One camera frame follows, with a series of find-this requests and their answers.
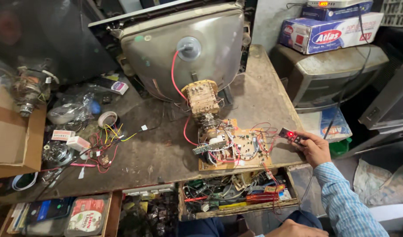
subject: workbench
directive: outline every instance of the workbench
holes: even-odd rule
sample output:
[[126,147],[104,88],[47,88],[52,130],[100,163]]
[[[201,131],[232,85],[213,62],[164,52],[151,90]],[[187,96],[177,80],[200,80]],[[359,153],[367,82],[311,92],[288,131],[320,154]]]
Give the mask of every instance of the workbench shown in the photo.
[[[299,117],[289,100],[267,54],[261,45],[251,45],[246,73],[237,76],[230,84],[234,102],[224,107],[222,119],[237,119],[240,128],[252,128],[261,122],[269,122],[279,131],[282,127],[302,129]],[[118,145],[116,157],[110,169],[101,174],[97,168],[85,168],[83,179],[78,179],[80,167],[68,167],[53,188],[44,190],[40,180],[31,188],[0,197],[0,204],[54,199],[68,196],[83,196],[132,187],[193,180],[214,176],[261,170],[262,167],[235,170],[199,171],[194,146],[183,137],[186,117],[170,120],[169,103],[151,98],[143,100],[130,88],[123,96],[113,101],[113,110],[120,116],[123,128],[132,134],[142,125],[148,128]],[[197,128],[190,121],[187,128],[190,140],[197,140]],[[112,157],[113,148],[107,154]],[[278,138],[271,153],[273,167],[285,167],[305,163],[304,155],[283,138]]]

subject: small box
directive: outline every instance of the small box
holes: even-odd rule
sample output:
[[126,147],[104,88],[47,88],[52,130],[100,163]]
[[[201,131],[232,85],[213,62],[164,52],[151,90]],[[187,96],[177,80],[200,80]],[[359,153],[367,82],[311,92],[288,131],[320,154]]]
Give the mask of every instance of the small box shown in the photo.
[[[361,14],[366,14],[371,11],[373,1],[359,3]],[[347,8],[314,8],[304,6],[301,12],[301,17],[314,19],[318,21],[334,21],[346,19],[350,17],[358,17],[358,5]]]
[[128,90],[128,85],[126,83],[117,81],[111,87],[112,92],[123,95]]
[[82,152],[90,148],[90,143],[79,136],[75,136],[68,139],[67,146]]
[[74,131],[54,130],[52,133],[52,140],[67,141],[68,138],[74,137]]
[[[335,115],[336,107],[324,109],[320,112],[314,113],[301,113],[298,117],[304,127],[304,130],[313,133],[319,137],[324,137],[329,127],[329,124]],[[326,140],[329,143],[339,142],[343,139],[352,136],[351,129],[349,128],[346,120],[341,112],[338,110],[338,115],[332,124],[329,134],[327,134]]]
[[371,12],[362,15],[362,36],[358,17],[321,22],[297,18],[282,24],[279,43],[303,54],[314,54],[337,48],[346,48],[371,43],[380,26],[383,13]]

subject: old crt television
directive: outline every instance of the old crt television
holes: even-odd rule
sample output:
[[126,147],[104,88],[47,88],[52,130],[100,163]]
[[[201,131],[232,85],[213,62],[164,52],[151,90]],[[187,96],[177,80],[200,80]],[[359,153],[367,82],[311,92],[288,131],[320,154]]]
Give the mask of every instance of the old crt television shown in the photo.
[[[353,76],[362,68],[370,49],[364,71],[354,79]],[[310,113],[335,106],[345,86],[342,102],[349,100],[371,83],[377,72],[389,61],[382,49],[374,45],[371,48],[362,45],[310,55],[276,45],[270,59],[297,113]]]

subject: striped shirt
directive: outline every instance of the striped shirt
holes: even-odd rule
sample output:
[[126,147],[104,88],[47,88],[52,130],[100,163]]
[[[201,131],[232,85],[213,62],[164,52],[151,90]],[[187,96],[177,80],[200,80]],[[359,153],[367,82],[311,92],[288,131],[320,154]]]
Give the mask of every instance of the striped shirt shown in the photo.
[[389,236],[332,162],[320,164],[313,174],[322,188],[322,204],[336,236]]

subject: wall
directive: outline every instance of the wall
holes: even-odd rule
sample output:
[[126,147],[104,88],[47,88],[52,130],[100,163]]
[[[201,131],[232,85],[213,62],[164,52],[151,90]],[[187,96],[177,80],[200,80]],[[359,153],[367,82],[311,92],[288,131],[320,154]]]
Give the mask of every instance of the wall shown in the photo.
[[266,52],[276,45],[282,22],[300,17],[301,6],[286,8],[287,3],[306,3],[307,0],[258,0],[252,36],[253,44],[261,44]]

